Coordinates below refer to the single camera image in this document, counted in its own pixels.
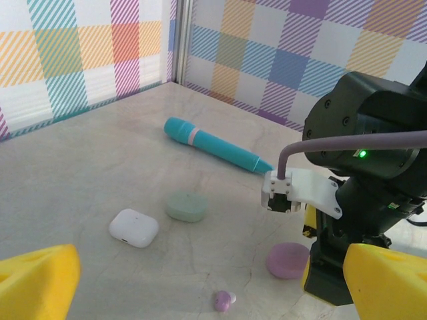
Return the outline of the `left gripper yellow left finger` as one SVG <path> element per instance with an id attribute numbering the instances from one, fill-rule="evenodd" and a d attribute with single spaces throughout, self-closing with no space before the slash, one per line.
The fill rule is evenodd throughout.
<path id="1" fill-rule="evenodd" d="M 81 275 L 77 249 L 57 245 L 1 261 L 2 319 L 65 319 Z"/>

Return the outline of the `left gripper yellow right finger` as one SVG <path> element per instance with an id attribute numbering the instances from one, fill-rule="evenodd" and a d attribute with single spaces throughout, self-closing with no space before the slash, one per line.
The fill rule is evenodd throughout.
<path id="1" fill-rule="evenodd" d="M 352 244 L 344 279 L 361 319 L 425 319 L 426 259 Z"/>

